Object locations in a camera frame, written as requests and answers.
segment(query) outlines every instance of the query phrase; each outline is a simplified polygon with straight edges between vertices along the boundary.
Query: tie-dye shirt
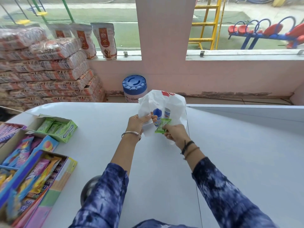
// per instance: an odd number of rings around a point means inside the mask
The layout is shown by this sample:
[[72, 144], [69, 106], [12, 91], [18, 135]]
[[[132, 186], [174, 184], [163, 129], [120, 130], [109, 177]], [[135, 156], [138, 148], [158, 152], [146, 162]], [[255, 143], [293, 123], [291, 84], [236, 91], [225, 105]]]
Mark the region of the tie-dye shirt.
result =
[[[275, 228], [274, 222], [224, 176], [209, 158], [192, 173], [221, 228]], [[119, 165], [108, 164], [69, 228], [118, 228], [129, 178]], [[185, 228], [150, 219], [134, 228]]]

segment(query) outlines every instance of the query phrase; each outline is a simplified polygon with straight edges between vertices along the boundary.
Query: hand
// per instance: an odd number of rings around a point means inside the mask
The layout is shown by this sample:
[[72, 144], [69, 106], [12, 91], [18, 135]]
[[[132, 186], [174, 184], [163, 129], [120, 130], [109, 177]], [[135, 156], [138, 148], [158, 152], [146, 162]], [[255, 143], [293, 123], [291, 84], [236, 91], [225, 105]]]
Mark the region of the hand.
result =
[[129, 122], [128, 122], [126, 131], [135, 131], [141, 135], [143, 132], [142, 131], [143, 124], [145, 122], [149, 121], [150, 119], [152, 119], [153, 122], [156, 122], [157, 115], [153, 115], [153, 112], [151, 112], [150, 114], [148, 114], [142, 118], [139, 118], [138, 114], [136, 114], [129, 118]]
[[167, 132], [165, 133], [165, 136], [167, 139], [172, 140], [175, 142], [178, 148], [182, 150], [185, 146], [185, 143], [187, 144], [191, 139], [189, 138], [184, 125], [164, 125], [163, 129], [166, 129]]

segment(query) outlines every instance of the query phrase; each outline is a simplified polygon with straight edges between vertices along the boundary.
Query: person's left hand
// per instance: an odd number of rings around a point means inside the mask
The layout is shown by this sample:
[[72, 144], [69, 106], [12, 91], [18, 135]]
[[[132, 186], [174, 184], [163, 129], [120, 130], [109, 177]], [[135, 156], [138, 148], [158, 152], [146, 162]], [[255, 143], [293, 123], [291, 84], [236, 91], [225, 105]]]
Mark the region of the person's left hand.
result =
[[153, 123], [157, 121], [157, 115], [153, 115], [153, 112], [151, 112], [150, 114], [139, 118], [138, 114], [132, 116], [129, 118], [129, 122], [128, 122], [128, 126], [126, 131], [135, 131], [137, 133], [139, 133], [140, 135], [142, 134], [142, 126], [145, 122], [149, 121], [150, 119], [152, 119]]

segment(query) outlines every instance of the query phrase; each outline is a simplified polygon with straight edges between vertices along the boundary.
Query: green pole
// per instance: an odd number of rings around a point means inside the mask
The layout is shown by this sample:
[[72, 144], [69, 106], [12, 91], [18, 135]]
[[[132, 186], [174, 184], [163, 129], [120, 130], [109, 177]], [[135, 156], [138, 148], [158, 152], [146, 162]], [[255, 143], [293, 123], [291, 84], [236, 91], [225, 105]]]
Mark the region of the green pole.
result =
[[[32, 2], [34, 3], [35, 7], [37, 8], [37, 10], [39, 12], [41, 12], [39, 6], [37, 5], [37, 2], [35, 0], [32, 0]], [[41, 15], [42, 19], [44, 20], [45, 24], [47, 24], [47, 20], [45, 19], [45, 17], [43, 15]]]
[[69, 10], [69, 7], [67, 7], [66, 1], [65, 1], [65, 0], [62, 0], [62, 2], [63, 2], [63, 4], [64, 4], [65, 9], [67, 10], [67, 13], [68, 13], [69, 16], [70, 16], [70, 19], [71, 19], [72, 23], [74, 23], [74, 19], [73, 19], [72, 15], [71, 15], [71, 12], [70, 12], [70, 10]]

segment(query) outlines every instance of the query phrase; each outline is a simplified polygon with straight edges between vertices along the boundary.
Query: silver bangle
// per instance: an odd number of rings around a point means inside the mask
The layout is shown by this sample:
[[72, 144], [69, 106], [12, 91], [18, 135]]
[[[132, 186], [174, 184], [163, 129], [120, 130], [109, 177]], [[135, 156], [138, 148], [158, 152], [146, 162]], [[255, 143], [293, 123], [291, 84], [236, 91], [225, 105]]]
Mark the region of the silver bangle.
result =
[[127, 134], [127, 133], [136, 134], [136, 135], [139, 136], [139, 141], [141, 140], [141, 135], [140, 135], [139, 133], [135, 132], [135, 131], [126, 131], [126, 132], [124, 132], [124, 133], [121, 135], [121, 138], [123, 138], [123, 136], [124, 136], [125, 134]]

